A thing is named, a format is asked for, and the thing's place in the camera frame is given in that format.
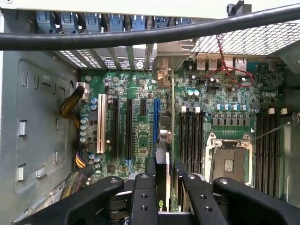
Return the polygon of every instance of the black pcie slot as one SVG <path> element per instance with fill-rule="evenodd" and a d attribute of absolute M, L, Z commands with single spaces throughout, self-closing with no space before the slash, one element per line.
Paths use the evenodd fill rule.
<path fill-rule="evenodd" d="M 112 150 L 113 157 L 119 157 L 119 132 L 120 132 L 120 106 L 119 99 L 113 99 L 113 135 L 112 135 Z"/>
<path fill-rule="evenodd" d="M 132 131 L 133 131 L 133 100 L 127 99 L 126 105 L 126 158 L 132 157 Z"/>
<path fill-rule="evenodd" d="M 141 99 L 141 105 L 140 105 L 140 115 L 141 116 L 146 115 L 146 108 L 147 108 L 147 100 Z"/>

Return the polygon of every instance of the pcie slot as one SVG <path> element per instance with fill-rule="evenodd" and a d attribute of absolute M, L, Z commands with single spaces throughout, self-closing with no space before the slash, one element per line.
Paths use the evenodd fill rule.
<path fill-rule="evenodd" d="M 126 158 L 132 157 L 132 132 L 133 132 L 133 100 L 127 99 L 126 104 Z"/>
<path fill-rule="evenodd" d="M 160 99 L 155 99 L 153 103 L 153 152 L 155 152 L 155 143 L 158 140 L 158 125 L 159 125 L 159 113 L 160 113 Z"/>
<path fill-rule="evenodd" d="M 97 153 L 105 152 L 106 95 L 98 95 Z"/>
<path fill-rule="evenodd" d="M 145 116 L 146 115 L 146 104 L 147 100 L 146 99 L 141 99 L 141 106 L 140 106 L 140 115 Z"/>
<path fill-rule="evenodd" d="M 113 150 L 113 157 L 119 157 L 119 131 L 120 131 L 120 105 L 119 99 L 113 99 L 113 135 L 112 135 L 112 150 Z"/>

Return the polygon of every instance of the black cable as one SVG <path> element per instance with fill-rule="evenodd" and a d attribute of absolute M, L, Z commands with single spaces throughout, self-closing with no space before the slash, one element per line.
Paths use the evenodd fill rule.
<path fill-rule="evenodd" d="M 0 50 L 57 51 L 186 40 L 300 19 L 300 4 L 229 18 L 144 31 L 96 34 L 0 34 Z"/>

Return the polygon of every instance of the yellow wire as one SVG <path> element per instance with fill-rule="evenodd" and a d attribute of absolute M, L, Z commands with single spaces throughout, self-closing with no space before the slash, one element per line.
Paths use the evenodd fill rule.
<path fill-rule="evenodd" d="M 79 168 L 84 168 L 85 167 L 85 165 L 77 157 L 76 157 L 75 161 L 76 161 L 76 165 Z"/>

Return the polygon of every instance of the capacitor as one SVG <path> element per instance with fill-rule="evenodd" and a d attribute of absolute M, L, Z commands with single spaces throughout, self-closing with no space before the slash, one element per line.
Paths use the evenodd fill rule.
<path fill-rule="evenodd" d="M 97 105 L 90 105 L 90 109 L 91 109 L 92 111 L 95 111 L 95 110 L 97 109 Z"/>
<path fill-rule="evenodd" d="M 96 163 L 100 162 L 100 156 L 95 156 L 94 161 L 95 161 Z"/>
<path fill-rule="evenodd" d="M 233 111 L 238 111 L 239 110 L 239 105 L 238 104 L 234 104 L 231 106 L 231 110 Z"/>
<path fill-rule="evenodd" d="M 92 78 L 91 78 L 91 76 L 87 75 L 87 76 L 85 77 L 85 80 L 86 80 L 87 82 L 90 82 L 90 81 L 92 80 Z"/>
<path fill-rule="evenodd" d="M 251 109 L 251 112 L 253 112 L 253 113 L 259 113 L 259 109 Z"/>
<path fill-rule="evenodd" d="M 189 90 L 188 92 L 187 92 L 187 94 L 189 95 L 189 96 L 193 96 L 193 90 Z"/>
<path fill-rule="evenodd" d="M 262 96 L 270 98 L 270 97 L 271 97 L 271 92 L 264 91 L 264 92 L 262 93 Z"/>
<path fill-rule="evenodd" d="M 114 81 L 114 82 L 116 83 L 116 82 L 119 81 L 119 79 L 118 79 L 118 77 L 114 76 L 114 77 L 112 78 L 112 81 Z"/>
<path fill-rule="evenodd" d="M 194 95 L 197 97 L 200 95 L 200 92 L 198 90 L 194 90 Z"/>
<path fill-rule="evenodd" d="M 86 137 L 80 137 L 79 141 L 80 141 L 81 143 L 85 143 L 85 142 L 86 142 Z"/>
<path fill-rule="evenodd" d="M 247 105 L 242 105 L 242 106 L 240 107 L 240 109 L 241 109 L 242 111 L 247 111 Z"/>
<path fill-rule="evenodd" d="M 89 120 L 86 117 L 83 117 L 83 118 L 80 119 L 80 123 L 82 123 L 82 124 L 86 124 L 88 121 Z"/>
<path fill-rule="evenodd" d="M 216 105 L 216 110 L 222 110 L 222 105 L 221 104 L 217 104 Z"/>
<path fill-rule="evenodd" d="M 86 131 L 85 130 L 80 131 L 80 136 L 86 136 Z"/>
<path fill-rule="evenodd" d="M 80 125 L 80 129 L 81 129 L 81 130 L 86 130 L 86 128 L 88 128 L 87 125 L 85 125 L 85 124 Z"/>
<path fill-rule="evenodd" d="M 90 100 L 90 102 L 91 102 L 93 105 L 95 105 L 95 104 L 97 104 L 98 99 L 92 98 L 92 99 Z"/>
<path fill-rule="evenodd" d="M 90 159 L 90 160 L 93 160 L 94 158 L 95 158 L 95 155 L 94 155 L 93 153 L 90 153 L 90 154 L 89 154 L 89 159 Z"/>
<path fill-rule="evenodd" d="M 226 110 L 226 111 L 228 111 L 229 108 L 230 108 L 230 105 L 229 105 L 229 104 L 225 104 L 224 107 L 223 107 L 223 109 Z"/>

